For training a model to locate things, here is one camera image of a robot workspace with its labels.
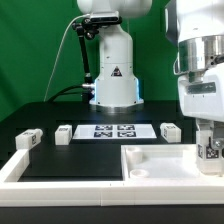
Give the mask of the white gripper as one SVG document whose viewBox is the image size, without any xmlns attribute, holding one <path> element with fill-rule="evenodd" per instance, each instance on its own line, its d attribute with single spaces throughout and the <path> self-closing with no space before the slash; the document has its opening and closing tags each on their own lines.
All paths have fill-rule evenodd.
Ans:
<svg viewBox="0 0 224 224">
<path fill-rule="evenodd" d="M 202 82 L 190 83 L 188 76 L 178 78 L 180 108 L 184 116 L 212 120 L 211 146 L 224 147 L 224 64 L 204 73 Z"/>
</svg>

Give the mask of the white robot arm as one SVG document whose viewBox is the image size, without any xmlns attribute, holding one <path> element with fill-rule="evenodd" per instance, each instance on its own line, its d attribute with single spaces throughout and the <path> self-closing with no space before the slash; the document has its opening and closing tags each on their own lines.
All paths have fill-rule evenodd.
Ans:
<svg viewBox="0 0 224 224">
<path fill-rule="evenodd" d="M 153 0 L 77 0 L 83 13 L 82 41 L 100 37 L 100 70 L 90 82 L 95 109 L 115 112 L 143 104 L 133 73 L 133 39 L 123 19 L 148 14 Z M 177 47 L 180 107 L 194 117 L 197 143 L 224 147 L 224 0 L 170 0 L 165 6 L 166 38 Z"/>
</svg>

